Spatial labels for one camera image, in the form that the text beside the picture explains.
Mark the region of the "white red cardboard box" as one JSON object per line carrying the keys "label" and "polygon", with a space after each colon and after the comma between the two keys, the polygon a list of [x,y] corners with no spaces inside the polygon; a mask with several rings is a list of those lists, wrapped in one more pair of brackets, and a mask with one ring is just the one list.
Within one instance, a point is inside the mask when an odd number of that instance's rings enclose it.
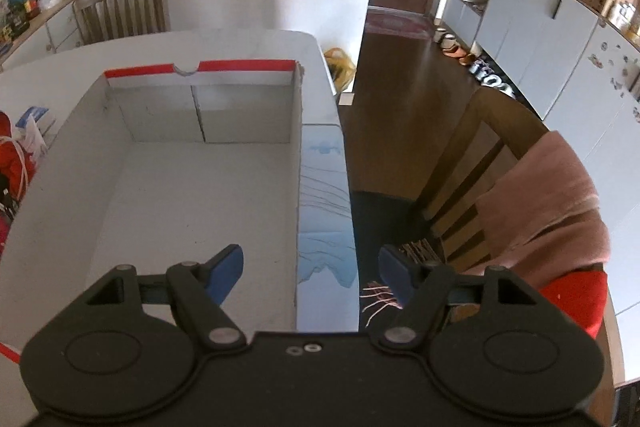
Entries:
{"label": "white red cardboard box", "polygon": [[[104,72],[68,115],[1,257],[6,426],[315,424],[296,332],[302,69]],[[244,269],[221,306],[200,265]]]}

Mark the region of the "red cloth garment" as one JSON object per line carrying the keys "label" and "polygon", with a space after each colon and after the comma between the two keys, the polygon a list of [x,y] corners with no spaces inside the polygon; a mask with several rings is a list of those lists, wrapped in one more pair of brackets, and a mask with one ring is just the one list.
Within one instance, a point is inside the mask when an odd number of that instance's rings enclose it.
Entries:
{"label": "red cloth garment", "polygon": [[6,247],[11,225],[29,183],[36,172],[32,155],[12,135],[12,122],[1,113],[1,250]]}

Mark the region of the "pink fringed scarf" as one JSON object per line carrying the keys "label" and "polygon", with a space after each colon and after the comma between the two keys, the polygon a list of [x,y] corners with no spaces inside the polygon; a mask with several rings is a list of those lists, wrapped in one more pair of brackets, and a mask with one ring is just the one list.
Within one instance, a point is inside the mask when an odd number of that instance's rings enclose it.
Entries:
{"label": "pink fringed scarf", "polygon": [[503,265],[540,291],[570,272],[604,271],[611,258],[598,191],[559,132],[545,133],[474,207],[488,253],[447,256],[462,274]]}

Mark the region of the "near wooden dining chair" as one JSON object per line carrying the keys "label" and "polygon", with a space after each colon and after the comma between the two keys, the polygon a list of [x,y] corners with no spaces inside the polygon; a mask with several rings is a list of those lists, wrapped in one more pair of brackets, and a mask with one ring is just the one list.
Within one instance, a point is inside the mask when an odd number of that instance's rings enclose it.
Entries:
{"label": "near wooden dining chair", "polygon": [[[549,130],[514,98],[490,88],[471,96],[445,150],[416,203],[432,232],[431,250],[464,261],[488,253],[474,205]],[[604,374],[590,405],[601,425],[614,409],[614,371],[610,328],[603,321],[596,343],[604,358]]]}

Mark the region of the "wooden dining chair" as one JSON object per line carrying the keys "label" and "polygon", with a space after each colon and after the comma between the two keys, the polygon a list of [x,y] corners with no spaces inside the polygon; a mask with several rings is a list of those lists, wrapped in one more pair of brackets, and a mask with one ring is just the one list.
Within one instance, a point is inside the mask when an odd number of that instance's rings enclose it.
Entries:
{"label": "wooden dining chair", "polygon": [[[464,261],[488,253],[474,205],[549,130],[514,98],[490,88],[471,96],[445,150],[416,203],[432,232],[431,250]],[[603,321],[596,343],[604,358],[604,374],[590,405],[601,425],[614,409],[614,371],[610,328]]]}
{"label": "wooden dining chair", "polygon": [[168,31],[163,0],[75,0],[83,44]]}

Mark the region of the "red chair cushion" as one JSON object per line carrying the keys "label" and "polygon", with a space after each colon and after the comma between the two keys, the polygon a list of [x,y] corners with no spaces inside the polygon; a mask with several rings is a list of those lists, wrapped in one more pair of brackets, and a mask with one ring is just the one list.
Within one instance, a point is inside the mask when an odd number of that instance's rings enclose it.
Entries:
{"label": "red chair cushion", "polygon": [[608,300],[608,276],[604,271],[570,272],[550,282],[539,292],[591,338],[597,338]]}

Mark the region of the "yellow plastic bag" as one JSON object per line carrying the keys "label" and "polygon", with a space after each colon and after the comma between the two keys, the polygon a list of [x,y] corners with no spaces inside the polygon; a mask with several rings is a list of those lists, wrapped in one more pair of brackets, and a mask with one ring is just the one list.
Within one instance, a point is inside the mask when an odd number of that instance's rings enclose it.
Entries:
{"label": "yellow plastic bag", "polygon": [[331,48],[323,53],[326,59],[333,86],[338,94],[343,93],[352,83],[356,75],[356,65],[350,56],[341,48]]}

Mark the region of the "black white slippers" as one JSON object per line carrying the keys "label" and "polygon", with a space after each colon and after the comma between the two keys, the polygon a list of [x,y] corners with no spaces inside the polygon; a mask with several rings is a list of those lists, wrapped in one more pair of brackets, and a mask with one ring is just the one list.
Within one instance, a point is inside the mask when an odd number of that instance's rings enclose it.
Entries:
{"label": "black white slippers", "polygon": [[486,62],[478,58],[469,67],[469,73],[478,81],[482,87],[491,88],[502,92],[503,94],[515,98],[513,87],[495,72]]}

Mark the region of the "small blue white box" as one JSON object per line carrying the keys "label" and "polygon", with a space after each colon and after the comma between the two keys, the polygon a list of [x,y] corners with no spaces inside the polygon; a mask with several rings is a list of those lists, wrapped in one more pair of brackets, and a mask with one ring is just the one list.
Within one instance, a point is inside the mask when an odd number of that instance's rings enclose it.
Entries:
{"label": "small blue white box", "polygon": [[25,113],[17,119],[15,128],[25,133],[27,124],[31,120],[35,121],[36,127],[44,138],[55,124],[56,118],[47,107],[30,106],[25,110]]}

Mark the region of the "red patterned doormat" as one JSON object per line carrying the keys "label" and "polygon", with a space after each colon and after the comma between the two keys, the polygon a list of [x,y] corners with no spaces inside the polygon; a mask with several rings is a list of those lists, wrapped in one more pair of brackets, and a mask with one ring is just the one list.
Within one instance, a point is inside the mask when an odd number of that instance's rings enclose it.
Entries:
{"label": "red patterned doormat", "polygon": [[426,16],[403,10],[369,6],[364,32],[366,34],[430,40],[435,26]]}

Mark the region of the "white storage cabinet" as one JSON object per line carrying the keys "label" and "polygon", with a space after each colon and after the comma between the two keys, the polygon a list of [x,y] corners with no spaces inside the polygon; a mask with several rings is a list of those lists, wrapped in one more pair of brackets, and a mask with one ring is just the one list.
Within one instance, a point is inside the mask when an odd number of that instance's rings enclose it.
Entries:
{"label": "white storage cabinet", "polygon": [[639,49],[578,0],[488,0],[474,43],[587,168],[616,313],[639,303]]}

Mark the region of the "far wooden dining chair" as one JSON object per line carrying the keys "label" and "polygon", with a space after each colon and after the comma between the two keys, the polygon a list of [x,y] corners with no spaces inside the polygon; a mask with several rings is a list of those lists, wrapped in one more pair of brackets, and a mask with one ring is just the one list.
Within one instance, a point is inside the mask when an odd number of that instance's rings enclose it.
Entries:
{"label": "far wooden dining chair", "polygon": [[163,0],[75,0],[83,44],[168,31]]}

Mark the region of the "wooden sideboard with drawers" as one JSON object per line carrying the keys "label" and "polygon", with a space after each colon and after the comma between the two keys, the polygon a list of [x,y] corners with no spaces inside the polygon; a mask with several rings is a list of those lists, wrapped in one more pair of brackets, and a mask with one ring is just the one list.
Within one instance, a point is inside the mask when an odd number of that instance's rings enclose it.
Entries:
{"label": "wooden sideboard with drawers", "polygon": [[84,44],[73,10],[75,0],[62,0],[29,22],[29,28],[1,57],[1,70],[79,48]]}

